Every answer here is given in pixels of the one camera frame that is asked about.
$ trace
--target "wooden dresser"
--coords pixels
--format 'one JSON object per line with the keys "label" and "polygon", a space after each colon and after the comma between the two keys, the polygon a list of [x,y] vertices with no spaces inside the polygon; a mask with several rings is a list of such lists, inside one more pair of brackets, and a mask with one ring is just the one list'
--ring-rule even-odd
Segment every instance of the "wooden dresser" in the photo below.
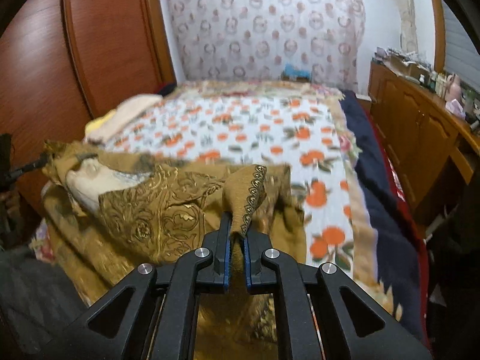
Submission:
{"label": "wooden dresser", "polygon": [[433,201],[437,206],[429,207],[428,221],[452,198],[449,183],[463,179],[454,188],[460,190],[470,182],[480,163],[480,138],[445,110],[444,100],[398,76],[388,63],[371,63],[368,92],[371,116],[412,211],[425,212],[421,205]]}

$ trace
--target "metal screw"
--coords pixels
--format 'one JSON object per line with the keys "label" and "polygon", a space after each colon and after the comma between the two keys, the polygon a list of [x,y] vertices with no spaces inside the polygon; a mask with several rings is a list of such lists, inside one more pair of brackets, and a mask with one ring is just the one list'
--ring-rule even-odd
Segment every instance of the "metal screw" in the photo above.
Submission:
{"label": "metal screw", "polygon": [[140,264],[137,268],[137,271],[143,275],[148,275],[150,272],[153,271],[152,264]]}
{"label": "metal screw", "polygon": [[322,271],[324,271],[328,275],[331,275],[337,271],[337,266],[335,264],[332,264],[331,262],[326,262],[322,265]]}
{"label": "metal screw", "polygon": [[206,247],[199,247],[195,251],[195,256],[197,257],[206,257],[210,254],[210,250],[208,250]]}
{"label": "metal screw", "polygon": [[280,255],[280,252],[277,249],[267,249],[265,250],[265,256],[270,259],[276,259]]}

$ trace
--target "orange flower pattern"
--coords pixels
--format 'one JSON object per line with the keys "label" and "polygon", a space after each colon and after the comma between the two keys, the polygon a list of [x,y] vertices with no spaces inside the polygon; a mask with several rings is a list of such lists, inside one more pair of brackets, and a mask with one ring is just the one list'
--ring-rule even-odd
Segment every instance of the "orange flower pattern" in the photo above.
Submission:
{"label": "orange flower pattern", "polygon": [[[158,158],[206,164],[289,163],[293,195],[309,219],[307,263],[332,261],[351,275],[353,232],[342,161],[347,153],[341,150],[347,138],[337,135],[322,102],[336,92],[316,87],[318,93],[299,95],[276,88],[273,93],[232,90],[209,96],[201,89],[205,83],[209,81],[188,84],[176,99],[148,110],[147,118],[133,121],[107,150],[151,152]],[[195,85],[198,91],[192,90]]]}

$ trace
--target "black gripper frame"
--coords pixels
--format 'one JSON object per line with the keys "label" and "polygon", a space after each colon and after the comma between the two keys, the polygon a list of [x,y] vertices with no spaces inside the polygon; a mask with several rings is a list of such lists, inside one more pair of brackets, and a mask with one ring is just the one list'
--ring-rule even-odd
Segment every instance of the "black gripper frame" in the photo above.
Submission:
{"label": "black gripper frame", "polygon": [[[193,250],[175,264],[134,269],[37,359],[192,359],[200,294],[228,291],[230,226],[231,215],[224,213],[219,230],[205,235],[208,255]],[[431,359],[334,264],[314,268],[281,251],[268,258],[271,248],[268,235],[249,229],[243,241],[246,285],[252,295],[273,294],[280,360]]]}

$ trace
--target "curtain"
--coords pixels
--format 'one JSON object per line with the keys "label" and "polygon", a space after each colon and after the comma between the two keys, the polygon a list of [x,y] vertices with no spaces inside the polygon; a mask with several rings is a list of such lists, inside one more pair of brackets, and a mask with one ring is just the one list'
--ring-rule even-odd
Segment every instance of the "curtain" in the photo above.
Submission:
{"label": "curtain", "polygon": [[409,52],[418,52],[418,41],[417,41],[417,26],[415,25],[415,5],[413,0],[395,0],[398,5],[398,10],[400,11],[400,17],[402,20],[402,38],[401,38],[401,47],[402,51]]}
{"label": "curtain", "polygon": [[362,0],[169,0],[188,80],[277,79],[287,63],[314,83],[357,90]]}

